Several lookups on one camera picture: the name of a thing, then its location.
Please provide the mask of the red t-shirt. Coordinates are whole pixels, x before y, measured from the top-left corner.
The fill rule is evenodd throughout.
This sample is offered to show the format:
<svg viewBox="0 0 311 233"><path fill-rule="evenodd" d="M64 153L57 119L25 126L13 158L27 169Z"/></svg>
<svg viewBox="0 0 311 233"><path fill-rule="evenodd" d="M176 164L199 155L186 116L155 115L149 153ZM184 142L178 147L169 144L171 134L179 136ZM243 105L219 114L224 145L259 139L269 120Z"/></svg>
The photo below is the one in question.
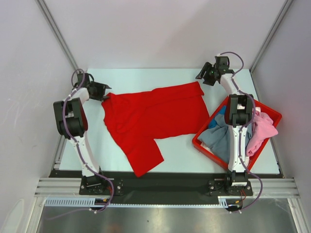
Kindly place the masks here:
<svg viewBox="0 0 311 233"><path fill-rule="evenodd" d="M157 139L197 133L209 117L198 82L152 91L108 94L102 103L104 123L141 177L164 158Z"/></svg>

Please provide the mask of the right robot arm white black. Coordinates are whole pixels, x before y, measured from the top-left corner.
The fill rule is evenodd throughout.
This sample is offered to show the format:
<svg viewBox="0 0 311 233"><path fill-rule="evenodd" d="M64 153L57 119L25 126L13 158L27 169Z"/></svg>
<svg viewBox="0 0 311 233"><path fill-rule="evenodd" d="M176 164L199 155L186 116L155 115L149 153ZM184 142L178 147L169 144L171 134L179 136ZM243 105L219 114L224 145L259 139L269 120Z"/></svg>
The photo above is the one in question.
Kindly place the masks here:
<svg viewBox="0 0 311 233"><path fill-rule="evenodd" d="M222 184L211 191L219 190L221 194L237 196L245 189L251 188L248 185L249 170L246 165L246 133L248 125L254 119L256 105L253 96L238 87L234 77L241 69L234 71L230 68L228 54L237 55L229 51L219 53L215 56L215 63L206 62L195 78L203 79L203 83L210 86L218 82L228 94L224 115L230 133L228 171ZM242 58L239 55L237 57L241 60L243 67Z"/></svg>

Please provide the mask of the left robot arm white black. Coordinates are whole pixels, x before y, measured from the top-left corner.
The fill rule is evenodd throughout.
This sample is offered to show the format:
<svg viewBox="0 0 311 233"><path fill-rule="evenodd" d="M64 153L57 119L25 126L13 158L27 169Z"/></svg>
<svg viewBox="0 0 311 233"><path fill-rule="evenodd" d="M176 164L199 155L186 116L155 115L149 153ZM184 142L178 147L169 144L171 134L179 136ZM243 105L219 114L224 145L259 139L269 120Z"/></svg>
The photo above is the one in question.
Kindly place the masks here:
<svg viewBox="0 0 311 233"><path fill-rule="evenodd" d="M104 102L110 87L94 81L94 77L83 69L76 69L71 76L71 93L63 100L53 103L56 127L73 146L81 167L82 182L80 194L102 194L106 190L112 195L112 182L103 175L96 162L87 138L88 121L83 105L89 99Z"/></svg>

